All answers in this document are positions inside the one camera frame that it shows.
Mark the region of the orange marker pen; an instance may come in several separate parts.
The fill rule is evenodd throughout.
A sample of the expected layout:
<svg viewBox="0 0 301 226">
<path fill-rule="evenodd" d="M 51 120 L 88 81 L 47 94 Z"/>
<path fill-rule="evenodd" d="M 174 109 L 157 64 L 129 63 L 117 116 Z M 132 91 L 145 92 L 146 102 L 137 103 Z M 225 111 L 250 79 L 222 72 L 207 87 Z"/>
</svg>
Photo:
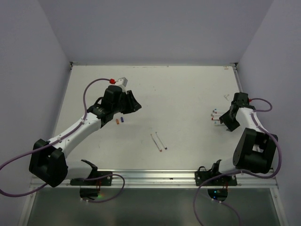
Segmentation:
<svg viewBox="0 0 301 226">
<path fill-rule="evenodd" d="M 158 143 L 156 142 L 154 136 L 153 136 L 152 134 L 151 134 L 150 136 L 151 136 L 151 139 L 153 140 L 155 146 L 156 146 L 157 149 L 159 150 L 159 152 L 162 152 L 162 149 L 160 148 L 160 146 L 159 146 Z"/>
</svg>

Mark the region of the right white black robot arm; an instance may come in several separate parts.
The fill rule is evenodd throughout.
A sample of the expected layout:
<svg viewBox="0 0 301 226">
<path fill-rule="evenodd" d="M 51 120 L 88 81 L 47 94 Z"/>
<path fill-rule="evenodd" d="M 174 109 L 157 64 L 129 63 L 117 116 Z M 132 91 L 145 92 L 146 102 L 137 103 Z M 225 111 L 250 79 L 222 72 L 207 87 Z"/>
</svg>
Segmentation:
<svg viewBox="0 0 301 226">
<path fill-rule="evenodd" d="M 278 137 L 262 126 L 257 117 L 259 110 L 255 109 L 250 102 L 251 99 L 247 93 L 235 93 L 229 110 L 217 121 L 229 132 L 239 127 L 244 131 L 233 157 L 218 160 L 212 165 L 209 178 L 215 185 L 220 185 L 226 180 L 226 173 L 235 170 L 252 174 L 267 174 L 271 168 Z"/>
</svg>

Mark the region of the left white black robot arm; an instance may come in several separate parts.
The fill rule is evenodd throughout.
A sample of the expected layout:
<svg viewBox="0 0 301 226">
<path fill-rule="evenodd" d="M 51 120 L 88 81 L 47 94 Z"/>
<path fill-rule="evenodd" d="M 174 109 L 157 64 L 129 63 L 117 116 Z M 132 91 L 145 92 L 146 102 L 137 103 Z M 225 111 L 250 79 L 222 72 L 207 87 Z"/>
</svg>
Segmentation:
<svg viewBox="0 0 301 226">
<path fill-rule="evenodd" d="M 29 171 L 51 187 L 66 179 L 94 184 L 100 177 L 98 167 L 87 160 L 68 161 L 69 154 L 89 135 L 110 122 L 115 114 L 134 113 L 141 107 L 132 91 L 110 85 L 75 124 L 48 141 L 39 139 L 34 144 Z"/>
</svg>

